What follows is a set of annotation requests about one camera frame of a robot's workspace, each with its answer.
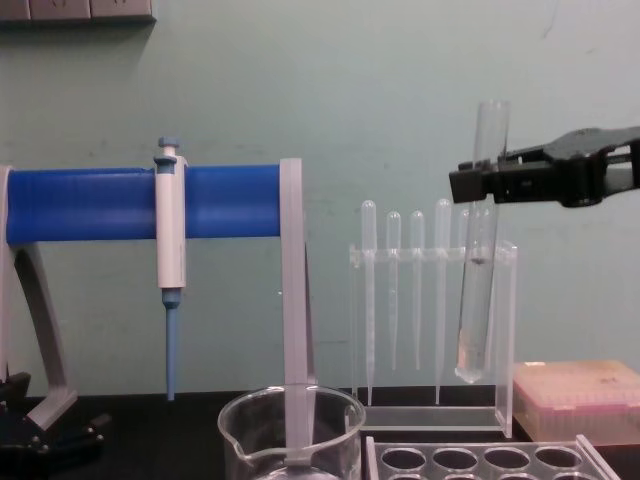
wall outlet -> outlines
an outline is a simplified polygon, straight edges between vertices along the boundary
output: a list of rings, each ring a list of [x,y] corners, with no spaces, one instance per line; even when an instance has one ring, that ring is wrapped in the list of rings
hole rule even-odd
[[[94,18],[151,18],[151,0],[91,0],[91,15]]]
[[[30,0],[32,20],[82,20],[91,18],[89,0]]]
[[[0,22],[24,22],[30,18],[29,0],[0,0]]]

lab bench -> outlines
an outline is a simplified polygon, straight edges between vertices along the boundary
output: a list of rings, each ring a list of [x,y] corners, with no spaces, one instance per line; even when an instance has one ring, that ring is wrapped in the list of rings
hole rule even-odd
[[[425,398],[424,389],[381,391],[380,396]],[[103,457],[89,466],[58,474],[52,480],[210,480],[224,478],[224,450],[217,418],[222,407],[240,392],[182,394],[169,403],[164,395],[82,397],[53,428],[64,431],[108,413],[112,417]],[[442,401],[449,405],[490,402],[492,392],[481,386],[448,387]],[[443,433],[376,432],[379,441],[500,442],[499,432]],[[513,441],[528,441],[517,425]],[[640,445],[598,447],[621,480],[637,480]]]

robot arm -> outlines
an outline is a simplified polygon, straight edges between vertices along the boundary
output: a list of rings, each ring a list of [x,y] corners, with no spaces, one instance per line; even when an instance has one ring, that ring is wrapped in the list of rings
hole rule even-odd
[[[617,153],[620,147],[629,153]],[[449,180],[454,203],[492,194],[496,203],[595,205],[640,188],[640,127],[576,130],[546,145],[508,152],[497,164],[462,163]]]

glass test tube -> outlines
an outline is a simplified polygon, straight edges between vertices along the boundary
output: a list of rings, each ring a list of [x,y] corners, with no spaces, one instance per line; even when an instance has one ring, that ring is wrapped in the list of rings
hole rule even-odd
[[[480,104],[474,163],[502,161],[506,153],[508,127],[508,102]],[[498,208],[493,198],[470,205],[456,367],[456,374],[467,383],[477,382],[485,371],[497,222]]]

beaker rim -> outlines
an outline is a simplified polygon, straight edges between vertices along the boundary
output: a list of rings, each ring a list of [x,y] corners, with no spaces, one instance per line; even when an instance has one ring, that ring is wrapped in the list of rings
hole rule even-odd
[[[231,410],[233,410],[234,408],[236,408],[238,405],[242,403],[248,402],[257,397],[272,395],[276,392],[286,392],[287,390],[300,389],[300,388],[304,388],[305,390],[313,390],[315,392],[327,393],[327,394],[334,395],[336,397],[340,397],[346,400],[350,404],[350,406],[354,408],[355,413],[358,416],[358,422],[354,425],[351,425],[347,432],[343,433],[340,436],[332,438],[331,440],[327,440],[326,442],[314,443],[313,445],[308,445],[306,447],[300,447],[300,448],[297,448],[297,447],[296,448],[287,448],[287,447],[266,448],[264,450],[260,450],[250,454],[244,453],[244,450],[242,449],[240,442],[238,442],[238,440],[233,435],[231,435],[226,428],[222,426],[222,419]],[[218,430],[220,431],[222,436],[233,446],[233,449],[235,450],[238,457],[240,457],[243,461],[252,461],[252,460],[256,460],[262,457],[267,457],[270,455],[288,455],[294,452],[313,454],[318,450],[322,450],[324,448],[329,448],[334,445],[338,445],[346,441],[353,435],[357,435],[360,429],[362,428],[362,426],[364,425],[365,419],[366,419],[366,412],[365,412],[364,406],[362,405],[362,403],[360,403],[356,398],[354,398],[351,395],[348,395],[334,388],[322,387],[319,385],[305,384],[305,383],[289,383],[286,385],[274,385],[274,386],[254,390],[252,392],[241,395],[235,400],[232,400],[231,402],[227,403],[222,408],[222,410],[220,411],[220,414],[218,415]]]

